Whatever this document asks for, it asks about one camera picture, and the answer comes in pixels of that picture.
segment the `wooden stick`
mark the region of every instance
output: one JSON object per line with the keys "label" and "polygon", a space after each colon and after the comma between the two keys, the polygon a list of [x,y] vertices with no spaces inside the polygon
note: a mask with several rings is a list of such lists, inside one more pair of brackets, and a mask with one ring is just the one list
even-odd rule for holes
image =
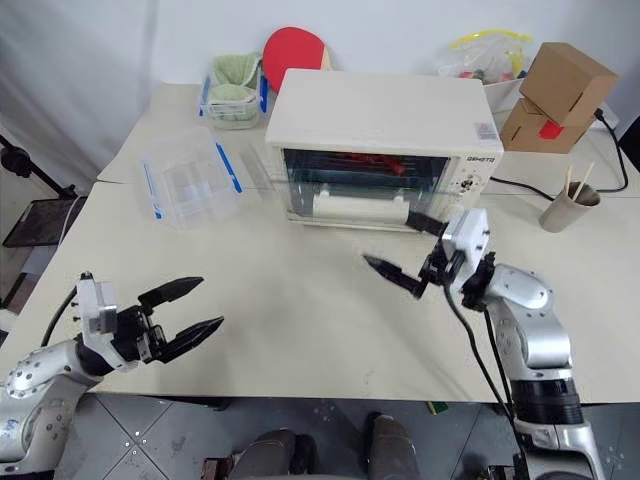
{"label": "wooden stick", "polygon": [[582,187],[584,187],[584,183],[587,181],[587,178],[591,174],[591,170],[593,169],[593,166],[595,164],[596,162],[591,162],[591,165],[589,165],[589,168],[587,168],[587,173],[585,173],[584,178],[582,179],[582,181],[580,182],[580,185],[578,185],[578,188],[576,189],[576,193],[573,194],[573,198],[571,199],[574,202],[576,201],[576,198],[578,198],[578,195],[580,195],[580,191],[582,190]]}
{"label": "wooden stick", "polygon": [[573,172],[573,163],[569,165],[569,168],[567,169],[567,178],[564,182],[564,192],[567,197],[569,196],[569,185],[571,185],[571,172]]}

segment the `gray floor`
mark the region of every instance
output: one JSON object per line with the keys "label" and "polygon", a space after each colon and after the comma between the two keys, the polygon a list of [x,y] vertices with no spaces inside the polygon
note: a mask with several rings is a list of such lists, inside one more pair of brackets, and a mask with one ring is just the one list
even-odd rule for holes
{"label": "gray floor", "polygon": [[[503,417],[485,405],[450,404],[431,415],[423,402],[237,399],[222,412],[153,398],[88,394],[78,406],[56,479],[199,479],[206,457],[245,448],[281,427],[311,434],[322,473],[364,478],[360,430],[368,412],[409,430],[425,479],[474,479],[487,464],[510,464],[516,446]],[[640,404],[587,407],[608,478],[640,478]]]}

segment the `white toaster oven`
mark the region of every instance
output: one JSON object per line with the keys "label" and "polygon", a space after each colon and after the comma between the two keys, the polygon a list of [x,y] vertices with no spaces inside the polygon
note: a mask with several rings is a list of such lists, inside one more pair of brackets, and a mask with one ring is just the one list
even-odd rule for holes
{"label": "white toaster oven", "polygon": [[266,133],[291,220],[408,229],[470,208],[503,154],[479,80],[289,69]]}

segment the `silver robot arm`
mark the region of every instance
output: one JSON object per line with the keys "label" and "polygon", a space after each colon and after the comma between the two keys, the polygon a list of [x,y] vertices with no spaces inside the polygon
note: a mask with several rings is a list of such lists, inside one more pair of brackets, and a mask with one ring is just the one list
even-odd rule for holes
{"label": "silver robot arm", "polygon": [[552,469],[604,480],[573,382],[569,336],[553,312],[553,299],[553,290],[534,273],[501,264],[485,290],[483,303],[513,395],[514,427],[530,478]]}
{"label": "silver robot arm", "polygon": [[516,478],[604,480],[573,382],[569,337],[553,312],[553,290],[533,272],[494,265],[495,254],[484,255],[490,236],[485,210],[468,210],[448,224],[424,218],[411,226],[438,235],[417,279],[385,260],[365,258],[416,298],[432,283],[460,290],[463,306],[489,314],[513,394],[521,449]]}
{"label": "silver robot arm", "polygon": [[113,286],[83,274],[76,287],[80,317],[75,317],[82,333],[20,360],[0,391],[0,477],[53,478],[76,405],[87,390],[114,370],[132,370],[139,360],[170,362],[211,335],[222,317],[195,324],[171,342],[150,318],[153,307],[186,295],[201,281],[175,280],[140,295],[140,305],[117,312]]}

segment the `red paddle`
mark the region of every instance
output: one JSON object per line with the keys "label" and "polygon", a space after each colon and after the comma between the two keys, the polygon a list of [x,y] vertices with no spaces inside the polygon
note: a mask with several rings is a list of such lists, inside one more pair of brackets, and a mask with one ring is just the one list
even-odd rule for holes
{"label": "red paddle", "polygon": [[275,92],[280,91],[288,68],[332,70],[324,42],[297,27],[281,28],[269,37],[262,52],[262,68]]}

